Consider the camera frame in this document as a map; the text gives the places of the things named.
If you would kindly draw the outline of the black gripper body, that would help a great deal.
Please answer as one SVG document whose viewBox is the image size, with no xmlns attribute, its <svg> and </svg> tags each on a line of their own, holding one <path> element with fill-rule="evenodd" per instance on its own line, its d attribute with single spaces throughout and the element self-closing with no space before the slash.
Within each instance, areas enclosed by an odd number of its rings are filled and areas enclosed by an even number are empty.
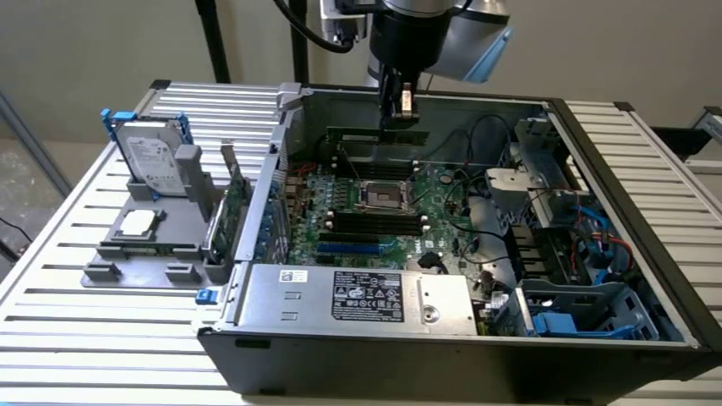
<svg viewBox="0 0 722 406">
<path fill-rule="evenodd" d="M 452 2 L 381 1 L 373 12 L 371 53 L 384 67 L 423 71 L 438 61 L 451 20 Z"/>
</svg>

